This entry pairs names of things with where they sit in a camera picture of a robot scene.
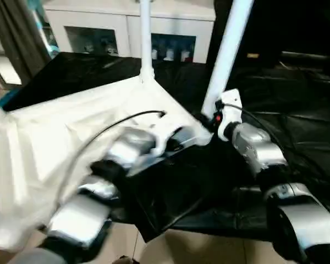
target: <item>white cabinet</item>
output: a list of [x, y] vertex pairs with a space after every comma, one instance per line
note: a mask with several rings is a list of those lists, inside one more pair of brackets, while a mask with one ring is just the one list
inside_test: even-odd
[[61, 51], [130, 56], [124, 15], [46, 10]]
[[[135, 0], [51, 0], [44, 9], [61, 51], [141, 57]], [[153, 53], [205, 63], [214, 20], [213, 0], [154, 0]]]
[[[127, 17], [127, 23], [129, 40], [132, 43], [131, 56], [140, 58], [140, 18], [138, 16], [129, 16]], [[180, 56], [181, 51], [188, 50], [193, 62], [206, 62], [212, 30], [213, 22], [210, 21], [151, 18], [152, 42], [157, 52], [164, 53], [169, 49], [177, 50], [179, 52], [175, 54], [176, 57], [176, 55]], [[163, 40], [165, 40], [164, 47], [159, 47]], [[158, 56], [163, 58], [165, 54], [158, 54]]]

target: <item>black cable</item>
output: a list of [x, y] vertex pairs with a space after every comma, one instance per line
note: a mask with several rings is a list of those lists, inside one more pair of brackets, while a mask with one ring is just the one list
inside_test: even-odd
[[272, 139], [275, 141], [275, 144], [283, 151], [284, 147], [281, 144], [280, 140], [275, 136], [275, 134], [272, 132], [272, 130], [270, 128], [268, 128], [266, 125], [263, 124], [263, 122], [261, 122], [253, 113], [251, 113], [250, 111], [243, 109], [242, 107], [236, 106], [234, 104], [230, 104], [230, 103], [224, 103], [224, 106], [229, 106], [229, 107], [233, 107], [236, 108], [238, 110], [241, 110], [243, 113], [245, 113], [247, 116], [251, 117], [255, 122], [257, 122], [263, 129], [265, 129], [270, 136], [272, 137]]
[[78, 158], [83, 154], [83, 152], [90, 146], [90, 144], [92, 144], [100, 135], [102, 135], [104, 132], [106, 132], [107, 130], [109, 130], [110, 128], [122, 123], [122, 122], [125, 122], [129, 119], [132, 119], [134, 117], [137, 117], [137, 116], [142, 116], [144, 114], [151, 114], [151, 113], [158, 113], [162, 116], [164, 116], [166, 114], [165, 111], [159, 111], [159, 110], [150, 110], [150, 111], [143, 111], [143, 112], [139, 112], [139, 113], [136, 113], [136, 114], [133, 114], [133, 115], [130, 115], [128, 117], [125, 117], [103, 129], [101, 129], [98, 133], [96, 133], [94, 136], [92, 136], [90, 139], [88, 139], [84, 145], [76, 152], [76, 154], [74, 155], [74, 157], [71, 159], [70, 163], [69, 163], [69, 166], [67, 167], [67, 170], [66, 170], [66, 173], [65, 173], [65, 176], [64, 176], [64, 179], [62, 180], [61, 182], [61, 185], [57, 191], [57, 194], [56, 194], [56, 201], [55, 201], [55, 205], [56, 205], [56, 209], [59, 207], [59, 203], [60, 203], [60, 199], [65, 191], [65, 187], [67, 185], [67, 182], [69, 181], [69, 179], [71, 178], [71, 175], [72, 175], [72, 172], [73, 172], [73, 169], [76, 165], [76, 162], [78, 160]]

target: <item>curtain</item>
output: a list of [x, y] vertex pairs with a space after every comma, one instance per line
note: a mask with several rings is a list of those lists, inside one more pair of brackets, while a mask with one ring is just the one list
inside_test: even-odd
[[23, 85], [50, 61], [24, 0], [0, 0], [0, 41]]

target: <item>table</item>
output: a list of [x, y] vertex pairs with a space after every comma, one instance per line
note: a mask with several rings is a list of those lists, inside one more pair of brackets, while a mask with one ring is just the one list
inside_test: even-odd
[[[12, 111], [136, 76], [140, 65], [135, 58], [61, 53], [3, 109]], [[155, 61], [154, 69], [156, 80], [179, 103], [199, 113], [210, 68]], [[235, 68], [228, 84], [231, 88], [240, 90], [244, 107], [261, 118], [285, 146], [287, 159], [298, 171], [294, 179], [305, 183], [330, 210], [330, 78], [313, 72]], [[181, 152], [159, 166], [151, 168], [157, 177], [147, 181], [148, 189], [166, 196], [161, 205], [169, 206], [169, 212], [176, 214], [186, 201], [198, 196], [194, 210], [172, 228], [270, 239], [261, 193], [230, 144], [214, 139], [206, 147]], [[129, 221], [122, 215], [116, 217]]]

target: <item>white pole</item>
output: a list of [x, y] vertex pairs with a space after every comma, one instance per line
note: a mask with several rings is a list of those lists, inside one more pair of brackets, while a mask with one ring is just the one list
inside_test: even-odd
[[215, 102], [226, 88], [253, 3], [254, 0], [234, 0], [232, 3], [219, 54], [202, 107], [202, 114], [207, 118], [211, 119], [213, 117]]
[[142, 67], [140, 78], [144, 83], [146, 80], [154, 79], [152, 67], [152, 37], [150, 29], [150, 0], [141, 0], [141, 36], [142, 36]]

